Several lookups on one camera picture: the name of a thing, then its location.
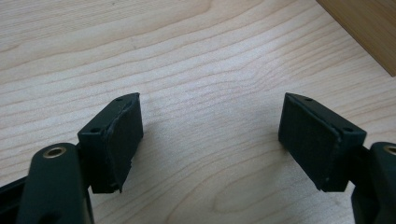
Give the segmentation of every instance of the clamp jaw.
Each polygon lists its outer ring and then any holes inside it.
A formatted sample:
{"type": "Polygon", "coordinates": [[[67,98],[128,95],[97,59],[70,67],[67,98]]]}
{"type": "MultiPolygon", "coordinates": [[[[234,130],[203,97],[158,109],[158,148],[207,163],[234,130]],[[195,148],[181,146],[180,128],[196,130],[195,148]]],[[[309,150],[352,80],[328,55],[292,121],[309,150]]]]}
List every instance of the clamp jaw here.
{"type": "Polygon", "coordinates": [[[396,223],[396,145],[363,146],[366,132],[315,100],[286,93],[279,141],[325,192],[350,180],[355,221],[396,223]]]}
{"type": "Polygon", "coordinates": [[[122,191],[143,137],[139,93],[110,102],[78,132],[79,143],[39,150],[29,174],[0,188],[1,223],[93,223],[93,193],[122,191]]]}

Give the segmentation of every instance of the light wood surface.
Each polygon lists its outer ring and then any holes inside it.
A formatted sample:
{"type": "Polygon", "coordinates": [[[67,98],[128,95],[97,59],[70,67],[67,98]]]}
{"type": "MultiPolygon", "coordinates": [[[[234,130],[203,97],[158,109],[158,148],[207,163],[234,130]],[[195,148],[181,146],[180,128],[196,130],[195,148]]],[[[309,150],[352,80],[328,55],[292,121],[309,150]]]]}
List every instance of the light wood surface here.
{"type": "Polygon", "coordinates": [[[353,223],[277,141],[285,92],[396,142],[396,81],[315,0],[2,1],[0,185],[140,92],[145,137],[97,223],[353,223]]]}

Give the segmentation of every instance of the metal screw hole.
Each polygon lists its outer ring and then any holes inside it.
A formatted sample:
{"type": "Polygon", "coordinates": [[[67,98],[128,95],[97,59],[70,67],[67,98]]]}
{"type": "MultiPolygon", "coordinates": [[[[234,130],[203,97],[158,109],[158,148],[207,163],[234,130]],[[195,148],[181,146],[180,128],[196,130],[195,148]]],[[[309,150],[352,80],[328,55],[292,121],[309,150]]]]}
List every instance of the metal screw hole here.
{"type": "Polygon", "coordinates": [[[65,147],[53,147],[53,148],[48,149],[44,153],[43,157],[47,158],[47,159],[52,159],[52,158],[61,156],[65,152],[66,152],[66,148],[65,147]]]}

